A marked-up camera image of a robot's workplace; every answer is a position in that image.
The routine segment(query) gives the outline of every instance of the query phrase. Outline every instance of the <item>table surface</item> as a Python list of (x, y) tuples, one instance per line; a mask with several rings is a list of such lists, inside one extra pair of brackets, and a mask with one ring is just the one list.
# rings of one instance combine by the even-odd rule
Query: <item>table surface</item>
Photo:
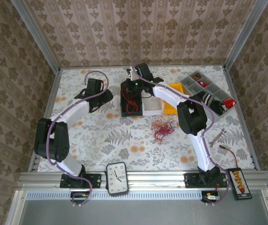
[[(197, 157), (189, 137), (180, 129), (164, 137), (162, 143), (155, 141), (148, 125), (160, 116), (121, 117), (120, 83), (127, 78), (126, 68), (98, 68), (109, 77), (109, 89), (114, 98), (94, 113), (83, 116), (69, 130), (70, 152), (86, 167), (87, 171), (104, 171), (106, 165), (125, 162), (128, 171), (195, 170)], [(221, 66), (150, 67), (154, 77), (167, 83), (178, 83), (191, 73), (200, 71), (230, 95)], [(65, 109), (83, 88), (85, 74), (90, 69), (68, 69), (61, 72), (61, 81), (52, 115)], [(100, 74), (91, 77), (105, 80)], [(176, 115), (161, 115), (163, 121), (177, 120)], [(207, 132), (211, 141), (222, 128), (225, 133), (211, 148), (214, 160), (222, 167), (233, 168), (233, 155), (218, 146), (222, 144), (235, 152), (238, 166), (253, 169), (236, 108), (220, 118)], [(58, 171), (41, 159), (39, 172)]]

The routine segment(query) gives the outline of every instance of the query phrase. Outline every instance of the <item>patterned wallpaper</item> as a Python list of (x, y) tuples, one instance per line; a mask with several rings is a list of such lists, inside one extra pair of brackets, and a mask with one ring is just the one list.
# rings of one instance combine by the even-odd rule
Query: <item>patterned wallpaper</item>
[(54, 74), (9, 0), (0, 0), (0, 224), (19, 172), (27, 171), (36, 123)]
[(25, 0), (61, 67), (223, 64), (254, 0)]
[(268, 170), (268, 5), (230, 74), (259, 162)]

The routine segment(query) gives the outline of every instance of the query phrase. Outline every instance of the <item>purple cable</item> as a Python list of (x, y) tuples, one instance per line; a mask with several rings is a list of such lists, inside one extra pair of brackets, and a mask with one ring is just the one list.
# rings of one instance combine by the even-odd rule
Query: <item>purple cable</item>
[(48, 130), (48, 133), (47, 133), (47, 138), (46, 138), (46, 157), (47, 157), (48, 162), (49, 162), (51, 165), (56, 165), (58, 169), (60, 169), (60, 170), (61, 170), (62, 172), (64, 172), (64, 173), (66, 173), (68, 176), (70, 176), (70, 177), (72, 177), (72, 178), (76, 178), (76, 179), (81, 179), (81, 180), (84, 180), (84, 181), (88, 182), (90, 191), (89, 191), (88, 197), (82, 202), (82, 204), (86, 203), (86, 201), (89, 199), (89, 197), (90, 197), (90, 195), (91, 195), (91, 192), (92, 192), (92, 184), (91, 184), (91, 182), (90, 182), (88, 179), (84, 178), (84, 177), (78, 177), (78, 176), (74, 176), (74, 175), (68, 173), (67, 171), (65, 171), (64, 169), (62, 169), (60, 166), (58, 166), (58, 165), (57, 165), (57, 162), (53, 163), (53, 162), (51, 161), (51, 159), (50, 159), (50, 157), (49, 157), (49, 139), (50, 139), (50, 134), (51, 134), (51, 131), (52, 131), (53, 127), (54, 127), (55, 122), (56, 122), (59, 118), (61, 118), (61, 116), (63, 116), (66, 112), (68, 112), (68, 110), (70, 110), (71, 108), (73, 108), (74, 106), (76, 106), (78, 103), (84, 102), (84, 101), (86, 101), (86, 100), (88, 100), (88, 99), (90, 99), (90, 98), (94, 98), (94, 97), (97, 97), (97, 96), (103, 94), (103, 93), (107, 90), (107, 88), (108, 88), (108, 86), (109, 86), (109, 79), (108, 79), (108, 77), (107, 77), (107, 75), (106, 75), (105, 73), (103, 73), (103, 72), (101, 72), (101, 71), (98, 71), (98, 70), (90, 71), (89, 73), (86, 74), (85, 79), (84, 79), (84, 83), (85, 83), (85, 85), (86, 85), (86, 79), (87, 79), (87, 76), (88, 76), (89, 74), (91, 74), (91, 73), (100, 73), (100, 74), (104, 75), (105, 78), (106, 78), (106, 80), (107, 80), (107, 86), (106, 86), (106, 87), (104, 88), (104, 90), (101, 91), (100, 93), (98, 93), (98, 94), (96, 94), (96, 95), (92, 95), (92, 96), (86, 97), (86, 98), (84, 98), (84, 99), (81, 99), (81, 100), (75, 102), (74, 104), (70, 105), (67, 109), (65, 109), (65, 110), (64, 110), (60, 115), (58, 115), (58, 116), (52, 121), (52, 123), (50, 124), (50, 126), (49, 126), (49, 130)]
[(165, 86), (165, 85), (162, 85), (162, 84), (159, 84), (159, 83), (153, 83), (153, 82), (150, 82), (150, 81), (144, 79), (144, 78), (141, 77), (138, 73), (136, 73), (136, 69), (135, 69), (134, 66), (131, 66), (131, 69), (132, 69), (133, 72), (139, 77), (139, 79), (141, 79), (141, 80), (143, 80), (143, 81), (145, 81), (145, 82), (147, 82), (147, 83), (150, 83), (150, 84), (152, 84), (152, 85), (156, 85), (156, 86), (159, 86), (159, 87), (168, 89), (168, 90), (171, 91), (172, 93), (178, 95), (180, 98), (183, 98), (183, 99), (188, 100), (188, 101), (192, 101), (192, 102), (194, 102), (194, 103), (196, 103), (196, 104), (199, 104), (199, 105), (203, 106), (204, 108), (206, 108), (206, 109), (209, 111), (209, 113), (211, 114), (211, 117), (212, 117), (212, 123), (211, 123), (211, 124), (210, 124), (210, 125), (209, 125), (209, 126), (202, 132), (202, 133), (201, 133), (201, 135), (202, 135), (202, 140), (203, 140), (203, 144), (204, 144), (204, 146), (205, 146), (206, 153), (207, 153), (207, 155), (209, 156), (210, 161), (211, 161), (216, 167), (218, 167), (220, 170), (224, 171), (224, 173), (227, 175), (228, 180), (229, 180), (227, 189), (225, 190), (224, 194), (221, 196), (221, 198), (220, 198), (219, 200), (217, 200), (217, 201), (214, 202), (214, 203), (211, 203), (211, 205), (214, 205), (214, 204), (217, 204), (217, 203), (221, 202), (221, 201), (223, 200), (223, 198), (226, 196), (226, 194), (227, 194), (227, 192), (228, 192), (228, 190), (229, 190), (229, 187), (230, 187), (230, 185), (231, 185), (231, 182), (230, 182), (230, 175), (229, 175), (228, 171), (226, 171), (226, 170), (223, 169), (221, 166), (219, 166), (216, 162), (214, 162), (214, 160), (213, 160), (213, 159), (211, 158), (211, 156), (210, 156), (208, 147), (207, 147), (207, 145), (206, 145), (205, 133), (206, 133), (209, 129), (211, 129), (211, 127), (214, 125), (214, 114), (213, 114), (212, 110), (211, 110), (206, 104), (204, 104), (204, 103), (202, 103), (202, 102), (199, 102), (199, 101), (197, 101), (197, 100), (195, 100), (195, 99), (191, 99), (191, 98), (185, 97), (185, 96), (183, 96), (183, 95), (177, 93), (176, 91), (174, 91), (172, 88), (170, 88), (170, 87), (168, 87), (168, 86)]

